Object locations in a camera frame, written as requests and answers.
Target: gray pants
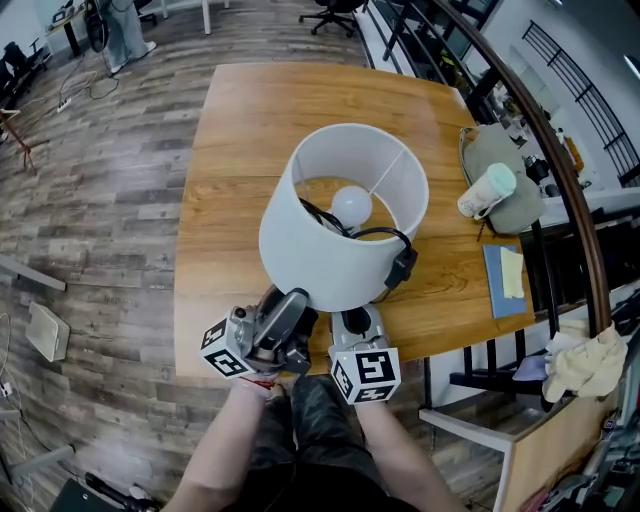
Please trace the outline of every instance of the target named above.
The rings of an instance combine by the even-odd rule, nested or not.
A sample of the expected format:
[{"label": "gray pants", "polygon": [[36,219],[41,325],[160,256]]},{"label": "gray pants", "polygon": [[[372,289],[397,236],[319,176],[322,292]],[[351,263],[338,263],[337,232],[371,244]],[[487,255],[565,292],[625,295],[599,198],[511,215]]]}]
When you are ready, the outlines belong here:
[{"label": "gray pants", "polygon": [[290,463],[352,469],[381,486],[373,458],[349,425],[328,376],[300,377],[291,401],[278,397],[267,404],[250,470]]},{"label": "gray pants", "polygon": [[147,54],[147,45],[142,38],[142,27],[138,13],[131,0],[102,0],[107,7],[102,11],[109,25],[107,50],[112,68],[124,66],[132,59]]}]

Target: light bulb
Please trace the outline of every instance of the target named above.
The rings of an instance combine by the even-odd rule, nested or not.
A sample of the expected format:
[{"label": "light bulb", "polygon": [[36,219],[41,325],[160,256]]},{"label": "light bulb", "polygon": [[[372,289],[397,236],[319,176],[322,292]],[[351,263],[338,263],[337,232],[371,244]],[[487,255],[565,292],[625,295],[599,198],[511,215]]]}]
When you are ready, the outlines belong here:
[{"label": "light bulb", "polygon": [[336,192],[331,201],[331,213],[335,215],[345,228],[359,227],[367,222],[373,211],[373,203],[369,193],[351,185]]}]

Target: gray wood plank floor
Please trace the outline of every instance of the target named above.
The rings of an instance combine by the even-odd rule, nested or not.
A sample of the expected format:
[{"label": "gray wood plank floor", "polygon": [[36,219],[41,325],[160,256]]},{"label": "gray wood plank floor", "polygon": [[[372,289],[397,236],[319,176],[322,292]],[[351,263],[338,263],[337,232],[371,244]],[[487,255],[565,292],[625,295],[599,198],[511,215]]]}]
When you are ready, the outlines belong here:
[{"label": "gray wood plank floor", "polygon": [[[85,90],[61,114],[42,117],[79,62],[58,59],[18,105],[24,110],[15,121],[19,131],[50,142],[33,152],[36,175],[22,170],[15,144],[0,147],[0,251],[69,287],[58,293],[0,275],[0,312],[12,319],[7,368],[40,441],[76,448],[65,465],[76,474],[91,471],[124,489],[136,482],[165,500],[221,407],[224,389],[178,379],[174,369],[175,243],[191,146],[217,64],[366,66],[357,35],[348,39],[329,26],[314,37],[310,23],[298,24],[299,14],[316,10],[307,0],[233,0],[228,10],[212,6],[208,37],[200,9],[172,13],[155,28],[144,24],[146,39],[158,48],[127,66],[104,99],[93,101]],[[65,96],[78,92],[80,75],[90,71],[97,72],[94,96],[113,87],[101,57],[88,53]],[[31,301],[70,324],[64,361],[46,362],[26,341]],[[0,355],[6,332],[3,324]],[[421,366],[405,370],[393,406],[431,450],[431,430],[417,420]],[[495,416],[498,409],[488,410]],[[500,420],[511,414],[509,407],[500,410],[507,411]],[[23,456],[20,435],[27,455],[42,451],[15,422],[0,425],[0,432],[14,462]],[[439,436],[434,459],[461,496],[473,497],[478,510],[491,507],[500,470],[494,454]],[[0,491],[16,510],[19,503],[47,510],[69,477],[56,466]]]}]

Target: camouflage pants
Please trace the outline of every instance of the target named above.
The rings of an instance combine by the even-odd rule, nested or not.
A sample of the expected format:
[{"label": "camouflage pants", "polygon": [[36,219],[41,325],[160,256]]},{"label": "camouflage pants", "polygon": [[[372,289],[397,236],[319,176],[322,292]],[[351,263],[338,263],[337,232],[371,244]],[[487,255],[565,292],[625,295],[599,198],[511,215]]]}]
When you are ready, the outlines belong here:
[{"label": "camouflage pants", "polygon": [[349,425],[328,376],[300,377],[291,400],[277,397],[267,404],[250,470],[293,463],[352,469],[381,486],[373,458]]}]

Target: gray bag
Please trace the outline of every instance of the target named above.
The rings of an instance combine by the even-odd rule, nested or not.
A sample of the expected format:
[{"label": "gray bag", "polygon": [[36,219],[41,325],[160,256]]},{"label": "gray bag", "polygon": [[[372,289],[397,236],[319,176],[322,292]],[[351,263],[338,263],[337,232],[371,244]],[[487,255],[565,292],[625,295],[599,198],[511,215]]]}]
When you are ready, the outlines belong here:
[{"label": "gray bag", "polygon": [[502,162],[516,176],[515,192],[498,203],[487,216],[496,233],[517,235],[546,210],[538,186],[526,173],[522,156],[500,124],[460,131],[460,165],[471,186],[491,164]]}]

